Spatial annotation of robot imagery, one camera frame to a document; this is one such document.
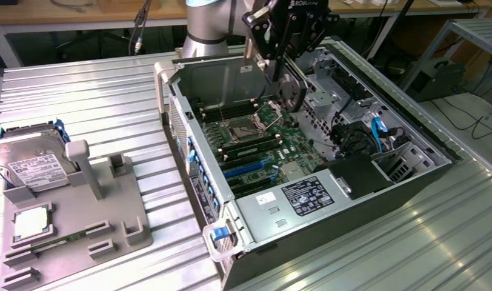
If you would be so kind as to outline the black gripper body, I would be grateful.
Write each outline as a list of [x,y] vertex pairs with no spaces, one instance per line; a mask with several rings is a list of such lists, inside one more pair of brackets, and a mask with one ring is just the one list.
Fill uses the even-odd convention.
[[328,1],[277,0],[269,1],[267,5],[269,7],[268,18],[279,34],[283,34],[288,27],[293,28],[297,33],[301,32],[309,15],[313,15],[311,20],[315,21],[331,12]]

